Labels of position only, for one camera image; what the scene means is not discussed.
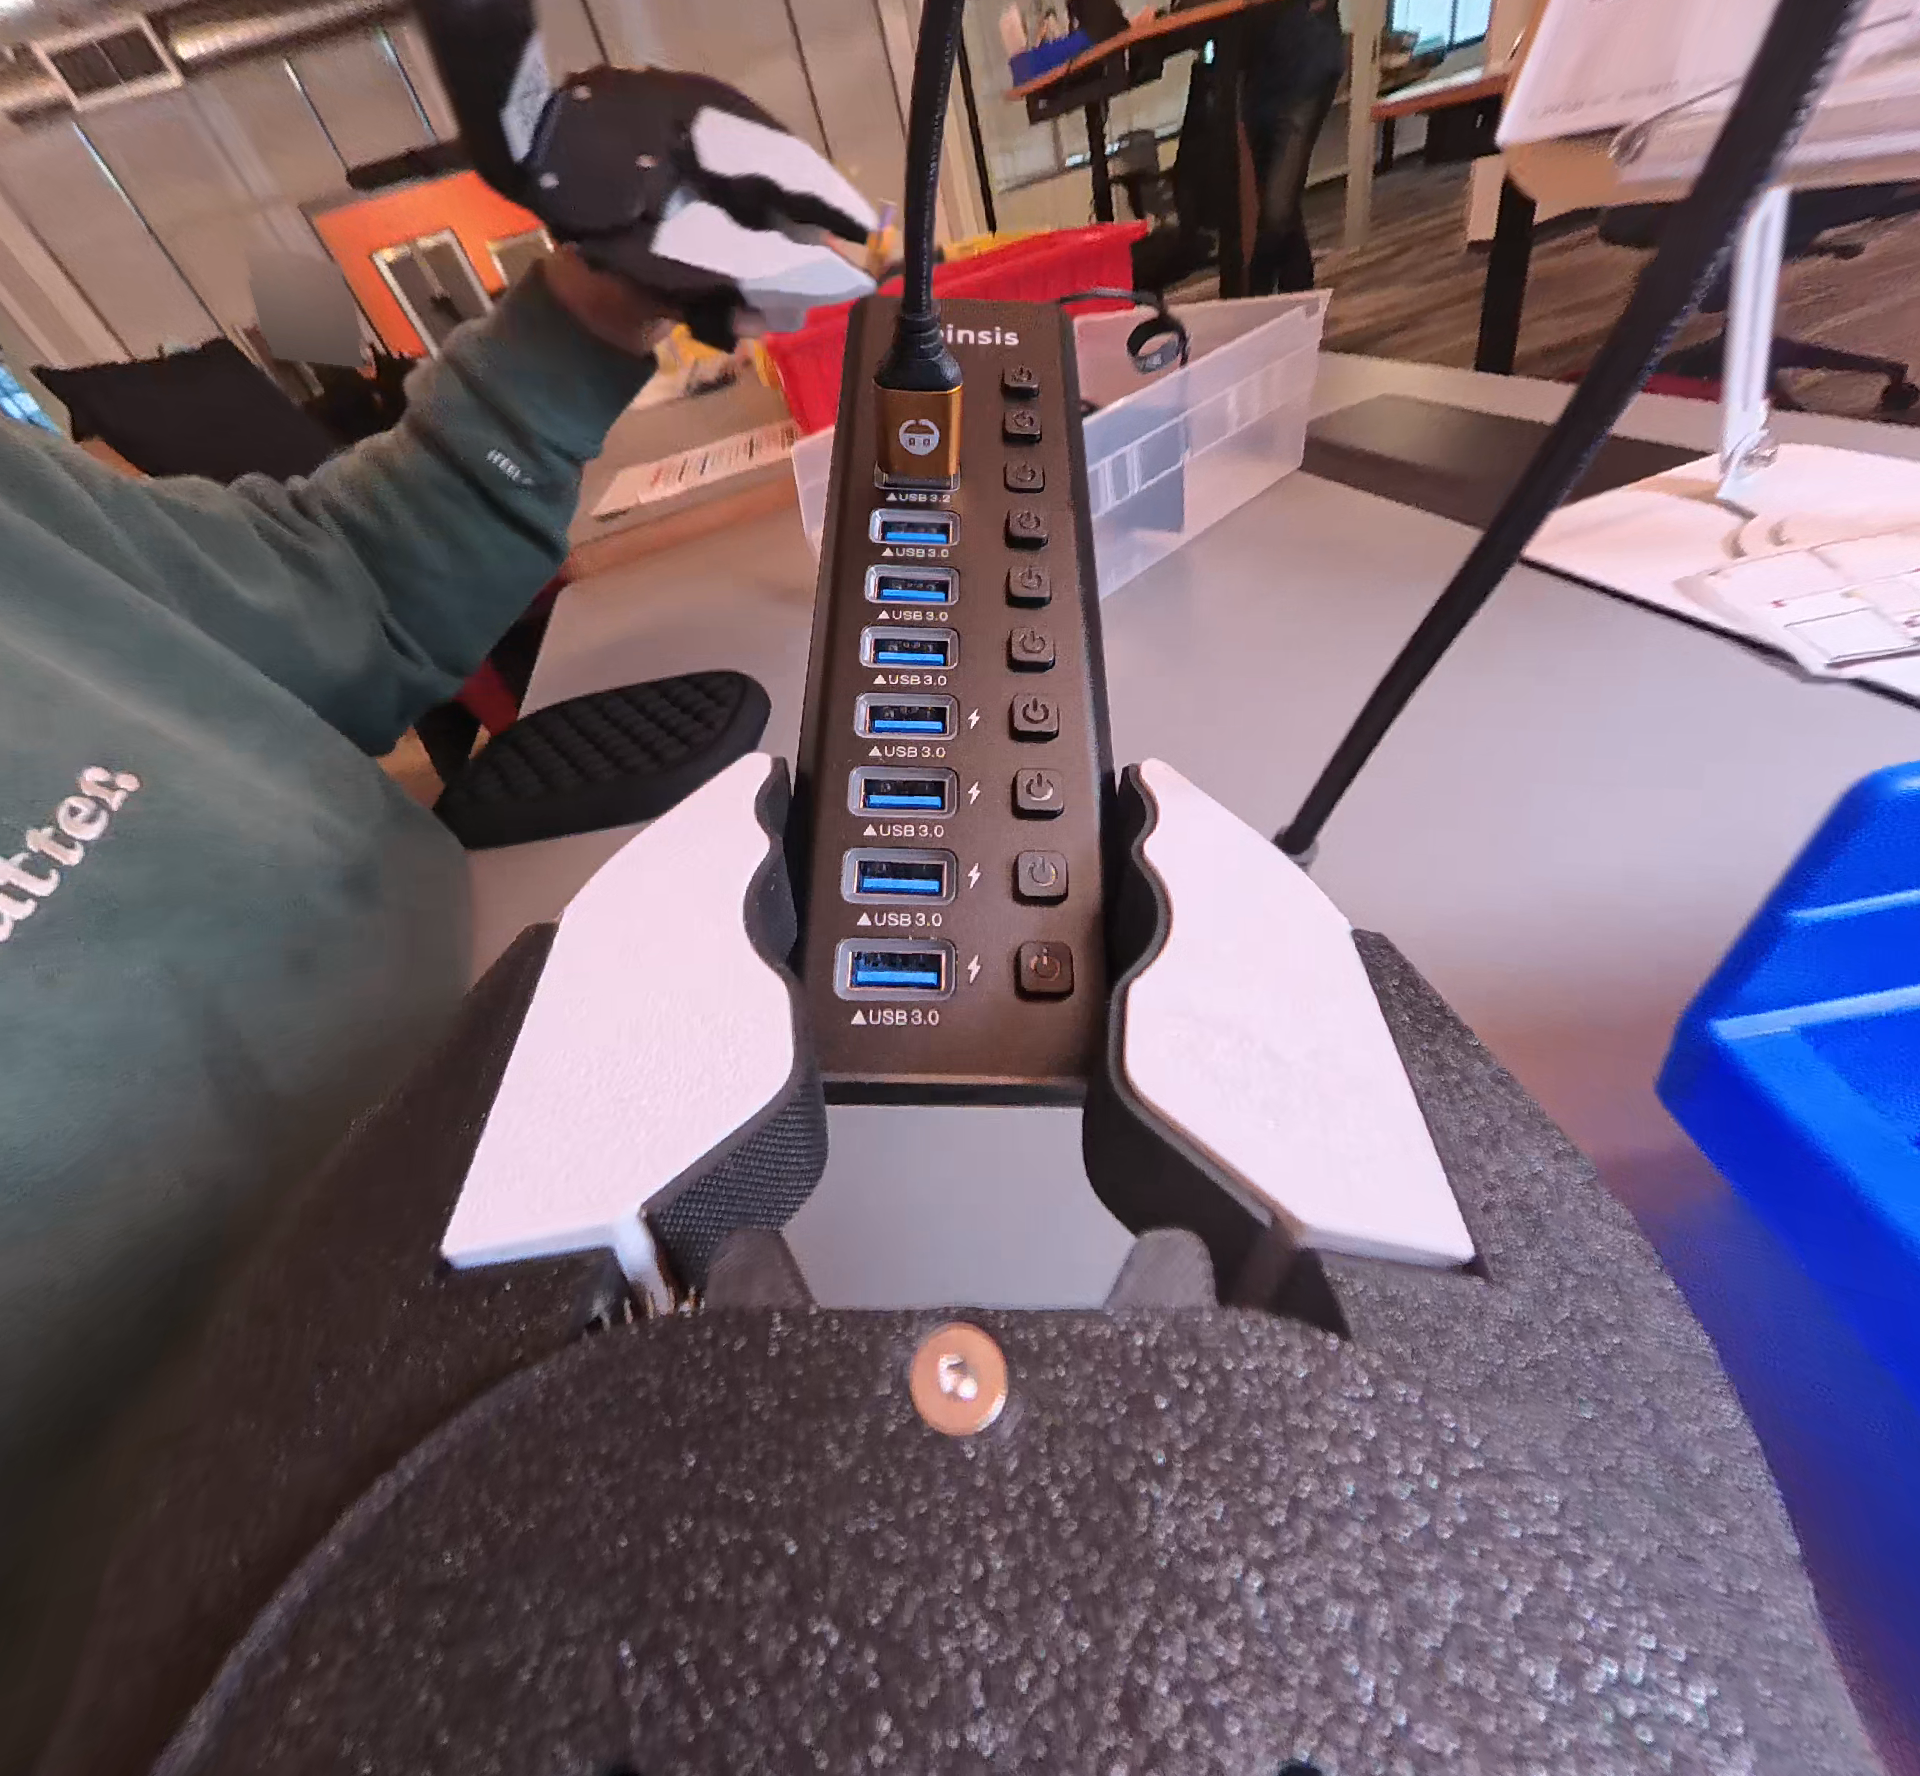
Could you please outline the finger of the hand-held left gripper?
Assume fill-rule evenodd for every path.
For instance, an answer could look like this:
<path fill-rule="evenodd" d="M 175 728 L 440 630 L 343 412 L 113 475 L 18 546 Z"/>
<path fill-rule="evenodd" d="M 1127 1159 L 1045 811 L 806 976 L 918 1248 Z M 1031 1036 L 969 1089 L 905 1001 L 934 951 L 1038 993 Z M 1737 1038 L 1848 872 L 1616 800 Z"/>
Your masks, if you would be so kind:
<path fill-rule="evenodd" d="M 699 108 L 686 128 L 691 180 L 705 203 L 745 227 L 828 230 L 868 243 L 878 211 L 803 138 L 722 108 Z"/>
<path fill-rule="evenodd" d="M 745 227 L 721 206 L 683 206 L 647 243 L 660 295 L 702 337 L 792 333 L 823 307 L 875 292 L 874 278 L 828 243 Z"/>

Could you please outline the black usb hub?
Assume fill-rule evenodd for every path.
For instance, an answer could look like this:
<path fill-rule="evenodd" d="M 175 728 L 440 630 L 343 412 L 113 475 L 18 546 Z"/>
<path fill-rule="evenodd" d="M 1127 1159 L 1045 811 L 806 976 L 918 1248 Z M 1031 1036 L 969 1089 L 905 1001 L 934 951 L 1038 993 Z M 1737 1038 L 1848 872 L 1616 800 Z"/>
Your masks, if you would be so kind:
<path fill-rule="evenodd" d="M 1077 1104 L 1107 1036 L 1113 748 L 1071 325 L 952 301 L 957 485 L 875 471 L 854 308 L 786 867 L 831 1104 Z"/>

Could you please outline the person's left forearm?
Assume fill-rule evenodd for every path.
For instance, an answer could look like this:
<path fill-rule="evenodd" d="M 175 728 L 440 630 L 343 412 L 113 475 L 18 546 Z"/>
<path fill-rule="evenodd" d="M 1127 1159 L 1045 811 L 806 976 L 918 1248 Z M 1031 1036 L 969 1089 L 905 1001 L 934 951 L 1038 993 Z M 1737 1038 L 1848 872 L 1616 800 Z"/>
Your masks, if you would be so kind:
<path fill-rule="evenodd" d="M 536 269 L 414 372 L 389 432 L 307 478 L 231 490 L 199 630 L 387 756 L 557 578 L 585 467 L 650 372 Z"/>

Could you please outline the person's left hand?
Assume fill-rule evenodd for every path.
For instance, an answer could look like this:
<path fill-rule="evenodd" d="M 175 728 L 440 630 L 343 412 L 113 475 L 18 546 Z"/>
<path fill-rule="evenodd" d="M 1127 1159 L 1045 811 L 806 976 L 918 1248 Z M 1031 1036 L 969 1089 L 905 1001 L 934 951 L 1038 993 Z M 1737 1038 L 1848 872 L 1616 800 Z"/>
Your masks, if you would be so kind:
<path fill-rule="evenodd" d="M 627 353 L 655 353 L 683 321 L 679 308 L 636 285 L 630 278 L 590 266 L 572 249 L 549 252 L 541 278 L 554 301 L 598 343 Z"/>

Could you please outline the white paper sheet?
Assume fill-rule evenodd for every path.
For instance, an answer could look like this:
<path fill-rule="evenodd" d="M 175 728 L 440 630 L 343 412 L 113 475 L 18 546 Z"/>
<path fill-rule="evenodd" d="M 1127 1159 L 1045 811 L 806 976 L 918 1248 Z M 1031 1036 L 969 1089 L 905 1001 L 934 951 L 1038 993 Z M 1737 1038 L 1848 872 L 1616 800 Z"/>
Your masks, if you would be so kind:
<path fill-rule="evenodd" d="M 590 507 L 590 517 L 614 519 L 636 511 L 686 507 L 705 488 L 784 465 L 799 442 L 802 432 L 792 422 L 774 422 L 686 446 L 647 465 L 620 467 Z"/>

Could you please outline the red plastic bin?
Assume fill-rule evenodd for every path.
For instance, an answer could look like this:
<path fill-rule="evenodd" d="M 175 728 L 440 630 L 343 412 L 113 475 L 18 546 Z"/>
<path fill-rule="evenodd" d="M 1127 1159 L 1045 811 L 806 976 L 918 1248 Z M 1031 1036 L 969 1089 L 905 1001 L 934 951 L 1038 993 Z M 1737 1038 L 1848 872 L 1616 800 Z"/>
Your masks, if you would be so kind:
<path fill-rule="evenodd" d="M 1035 230 L 1016 240 L 939 262 L 936 301 L 1063 301 L 1090 289 L 1133 289 L 1133 246 L 1145 223 L 1109 223 L 1068 230 Z M 786 415 L 803 435 L 833 428 L 842 397 L 842 359 L 851 302 L 820 307 L 792 333 L 760 337 L 754 367 L 777 389 Z"/>

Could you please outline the orange-top standing desk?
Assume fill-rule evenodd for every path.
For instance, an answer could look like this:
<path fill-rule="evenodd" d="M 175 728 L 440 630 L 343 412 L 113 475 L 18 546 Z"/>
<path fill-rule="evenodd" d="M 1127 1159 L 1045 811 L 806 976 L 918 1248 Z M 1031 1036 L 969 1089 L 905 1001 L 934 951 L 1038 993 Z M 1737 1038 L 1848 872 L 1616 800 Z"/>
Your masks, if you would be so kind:
<path fill-rule="evenodd" d="M 1262 10 L 1287 0 L 1207 0 L 1187 10 L 1171 10 L 1127 24 L 1042 76 L 1031 76 L 1008 90 L 1008 100 L 1022 105 L 1028 125 L 1045 125 L 1080 112 L 1090 148 L 1091 220 L 1113 223 L 1113 173 L 1107 118 L 1119 96 L 1140 90 L 1158 76 L 1168 59 L 1211 50 L 1217 76 L 1211 164 L 1223 180 L 1223 224 L 1217 230 L 1217 284 L 1220 298 L 1244 298 L 1244 266 L 1256 237 L 1253 158 L 1243 118 L 1243 67 L 1244 26 Z"/>

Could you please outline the person's green sweatshirt torso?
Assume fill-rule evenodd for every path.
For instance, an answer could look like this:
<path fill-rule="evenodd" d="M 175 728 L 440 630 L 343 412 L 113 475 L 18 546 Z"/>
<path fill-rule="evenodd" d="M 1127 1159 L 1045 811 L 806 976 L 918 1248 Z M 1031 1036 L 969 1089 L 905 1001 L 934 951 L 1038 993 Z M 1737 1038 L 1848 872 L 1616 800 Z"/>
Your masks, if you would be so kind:
<path fill-rule="evenodd" d="M 264 485 L 3 442 L 6 1536 L 467 978 L 454 843 L 199 630 L 231 490 Z"/>

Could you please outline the clear plastic bin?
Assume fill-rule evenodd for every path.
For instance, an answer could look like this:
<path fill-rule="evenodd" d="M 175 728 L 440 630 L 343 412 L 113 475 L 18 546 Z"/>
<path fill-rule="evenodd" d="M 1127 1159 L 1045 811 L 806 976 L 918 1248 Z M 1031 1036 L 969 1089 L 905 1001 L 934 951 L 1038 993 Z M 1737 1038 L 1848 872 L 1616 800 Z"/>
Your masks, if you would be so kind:
<path fill-rule="evenodd" d="M 1042 631 L 1061 680 L 1100 657 L 1100 604 L 1303 465 L 1328 292 L 1179 307 L 1187 359 L 1139 374 L 1113 350 L 1094 400 L 1083 363 L 1120 314 L 1055 301 L 936 301 L 952 387 L 882 393 L 898 298 L 842 325 L 833 429 L 796 445 L 813 546 L 815 671 L 878 631 L 966 634 L 957 657 L 908 657 L 914 680 L 1001 671 L 988 644 Z"/>

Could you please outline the dark cloth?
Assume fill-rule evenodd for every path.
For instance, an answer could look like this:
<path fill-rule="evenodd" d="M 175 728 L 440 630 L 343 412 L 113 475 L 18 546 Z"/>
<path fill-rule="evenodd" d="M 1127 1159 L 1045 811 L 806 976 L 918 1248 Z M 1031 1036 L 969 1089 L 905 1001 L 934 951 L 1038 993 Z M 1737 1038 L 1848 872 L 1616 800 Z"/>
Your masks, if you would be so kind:
<path fill-rule="evenodd" d="M 75 442 L 104 442 L 146 475 L 231 485 L 312 475 L 349 445 L 215 337 L 150 361 L 35 370 Z"/>

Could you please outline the ceiling air vent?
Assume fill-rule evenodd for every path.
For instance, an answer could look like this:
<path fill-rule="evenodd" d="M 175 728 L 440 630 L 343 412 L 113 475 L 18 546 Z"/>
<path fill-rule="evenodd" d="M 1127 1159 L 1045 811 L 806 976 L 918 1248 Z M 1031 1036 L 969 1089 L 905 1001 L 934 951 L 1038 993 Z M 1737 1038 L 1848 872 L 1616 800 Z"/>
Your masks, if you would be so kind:
<path fill-rule="evenodd" d="M 75 112 L 179 90 L 183 73 L 143 14 L 31 41 Z"/>

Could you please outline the blue plastic bin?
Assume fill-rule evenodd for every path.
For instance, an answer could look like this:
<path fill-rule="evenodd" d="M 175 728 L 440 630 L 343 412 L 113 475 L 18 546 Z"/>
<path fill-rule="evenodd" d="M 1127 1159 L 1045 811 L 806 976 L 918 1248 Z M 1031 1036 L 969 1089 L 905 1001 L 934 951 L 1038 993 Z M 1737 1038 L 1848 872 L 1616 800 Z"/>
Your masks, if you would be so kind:
<path fill-rule="evenodd" d="M 1835 800 L 1680 1012 L 1655 1092 L 1913 1396 L 1913 762 Z"/>

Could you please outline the wooden office desk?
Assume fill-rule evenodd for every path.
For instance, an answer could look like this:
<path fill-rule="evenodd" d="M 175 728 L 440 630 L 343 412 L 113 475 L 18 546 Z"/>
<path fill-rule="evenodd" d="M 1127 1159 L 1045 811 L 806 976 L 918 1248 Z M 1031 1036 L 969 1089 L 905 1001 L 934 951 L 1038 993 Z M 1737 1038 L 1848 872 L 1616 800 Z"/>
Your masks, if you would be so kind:
<path fill-rule="evenodd" d="M 1371 175 L 1394 164 L 1394 128 L 1426 118 L 1426 137 L 1455 148 L 1491 148 L 1498 131 L 1505 70 L 1469 67 L 1404 83 L 1371 105 Z M 1522 335 L 1524 285 L 1537 230 L 1537 200 L 1509 175 L 1498 183 L 1494 240 L 1485 249 L 1479 292 L 1476 372 L 1512 374 Z"/>

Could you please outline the white board with papers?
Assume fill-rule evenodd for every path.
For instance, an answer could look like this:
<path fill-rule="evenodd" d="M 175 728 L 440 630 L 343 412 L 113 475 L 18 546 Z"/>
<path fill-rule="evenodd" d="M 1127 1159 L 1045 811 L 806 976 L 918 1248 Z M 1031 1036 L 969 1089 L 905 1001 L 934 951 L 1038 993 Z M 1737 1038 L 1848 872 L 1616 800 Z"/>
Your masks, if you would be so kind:
<path fill-rule="evenodd" d="M 1543 220 L 1697 180 L 1779 0 L 1543 0 L 1502 99 L 1505 175 Z M 1788 183 L 1916 180 L 1916 0 L 1867 0 Z"/>

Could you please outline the white stand post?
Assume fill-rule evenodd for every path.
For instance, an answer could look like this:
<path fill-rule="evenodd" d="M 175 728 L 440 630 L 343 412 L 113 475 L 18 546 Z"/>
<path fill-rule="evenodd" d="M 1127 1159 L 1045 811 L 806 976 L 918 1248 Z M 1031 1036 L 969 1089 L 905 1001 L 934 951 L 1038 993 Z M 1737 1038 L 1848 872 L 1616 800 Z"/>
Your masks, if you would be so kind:
<path fill-rule="evenodd" d="M 1789 190 L 1766 187 L 1731 246 L 1720 325 L 1720 438 L 1716 503 L 1753 517 L 1749 485 L 1779 457 L 1770 432 L 1773 314 L 1788 249 Z"/>

